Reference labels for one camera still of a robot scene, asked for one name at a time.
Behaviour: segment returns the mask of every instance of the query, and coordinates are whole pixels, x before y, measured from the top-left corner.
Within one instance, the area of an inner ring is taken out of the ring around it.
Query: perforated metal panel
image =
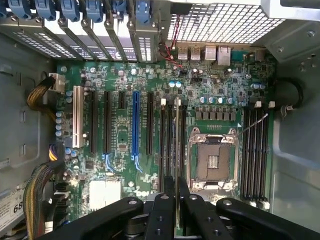
[[[176,21],[173,15],[169,40],[174,38]],[[259,5],[193,4],[189,15],[180,16],[177,40],[252,44],[283,21],[268,18]]]

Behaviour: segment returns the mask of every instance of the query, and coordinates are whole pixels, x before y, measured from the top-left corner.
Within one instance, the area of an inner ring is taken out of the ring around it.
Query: wire bundle
[[[39,100],[44,96],[46,91],[55,84],[55,82],[56,79],[54,77],[47,76],[29,93],[26,100],[30,109],[47,114],[53,121],[56,120],[56,115],[49,107],[40,105]]]
[[[43,191],[46,183],[55,174],[63,161],[52,161],[37,166],[23,193],[23,212],[29,240],[36,239],[45,232],[43,211]]]

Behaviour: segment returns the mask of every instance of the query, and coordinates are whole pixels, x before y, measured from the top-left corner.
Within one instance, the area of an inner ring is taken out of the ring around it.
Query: black pcie slot
[[[163,181],[164,181],[164,155],[165,155],[165,132],[166,132],[166,108],[164,106],[161,107],[160,113],[160,133],[159,133],[159,161],[158,161],[158,191],[163,192]]]
[[[118,108],[126,109],[126,92],[119,91],[118,93]]]
[[[103,153],[109,154],[111,152],[111,117],[112,117],[112,101],[111,92],[105,91],[103,93],[104,106],[103,106]]]
[[[167,118],[166,118],[166,154],[165,154],[165,174],[166,176],[171,176],[170,171],[170,163],[171,163],[171,150],[172,150],[172,138],[173,138],[173,131],[172,131],[172,105],[167,106]]]
[[[147,107],[146,107],[146,154],[153,153],[154,143],[154,93],[148,92],[147,94]]]
[[[90,133],[89,146],[90,152],[95,154],[97,152],[97,135],[98,135],[98,94],[96,91],[90,92]]]
[[[181,134],[180,134],[180,166],[179,176],[185,174],[185,151],[186,151],[186,119],[187,119],[187,106],[183,105],[181,108]]]
[[[262,122],[262,158],[261,158],[261,188],[260,188],[260,198],[265,199],[265,190],[266,190],[266,169],[267,169],[267,151],[268,151],[268,128],[269,128],[269,118],[265,118]]]

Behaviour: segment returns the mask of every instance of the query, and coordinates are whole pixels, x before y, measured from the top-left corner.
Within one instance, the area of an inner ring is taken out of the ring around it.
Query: microchip
[[[94,161],[92,161],[92,160],[85,161],[85,168],[86,169],[94,169],[94,167],[95,167]]]

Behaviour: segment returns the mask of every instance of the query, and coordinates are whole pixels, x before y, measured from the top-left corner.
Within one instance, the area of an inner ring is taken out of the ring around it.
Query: blue pcie slot
[[[0,18],[7,17],[7,8],[6,8],[6,1],[0,0]]]
[[[147,25],[150,23],[150,1],[137,0],[135,3],[135,18],[142,25]]]
[[[101,0],[86,0],[86,15],[94,23],[101,23],[104,17]]]
[[[30,2],[28,0],[9,0],[8,5],[13,14],[17,17],[26,20],[32,18]]]
[[[61,0],[61,10],[63,15],[71,22],[80,20],[79,5],[76,0]]]
[[[40,17],[48,21],[56,20],[56,8],[52,0],[35,0],[34,3]]]
[[[135,168],[142,173],[139,164],[139,120],[140,120],[140,92],[134,91],[132,95],[132,144],[131,159]]]

